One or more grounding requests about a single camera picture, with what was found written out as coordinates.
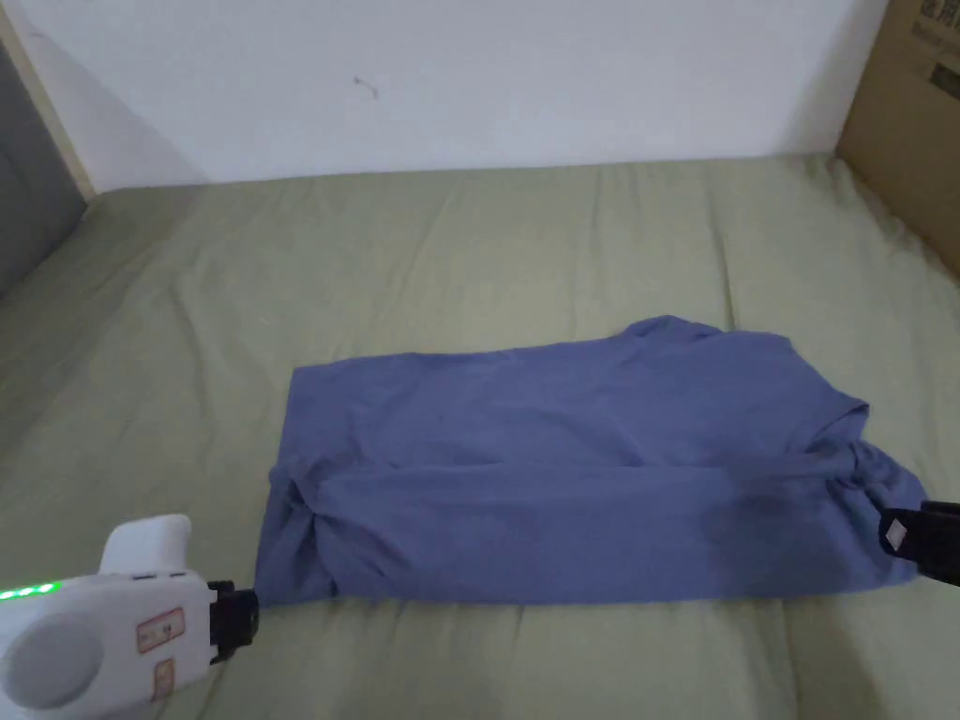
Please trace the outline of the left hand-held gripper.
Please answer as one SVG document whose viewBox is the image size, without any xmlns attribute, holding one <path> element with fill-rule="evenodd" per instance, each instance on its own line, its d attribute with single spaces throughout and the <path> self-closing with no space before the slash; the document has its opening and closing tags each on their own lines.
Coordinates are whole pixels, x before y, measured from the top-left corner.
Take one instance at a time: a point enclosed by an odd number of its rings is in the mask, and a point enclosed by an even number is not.
<svg viewBox="0 0 960 720">
<path fill-rule="evenodd" d="M 249 646 L 254 591 L 188 568 L 183 515 L 116 527 L 91 575 L 1 593 L 5 719 L 144 719 Z"/>
</svg>

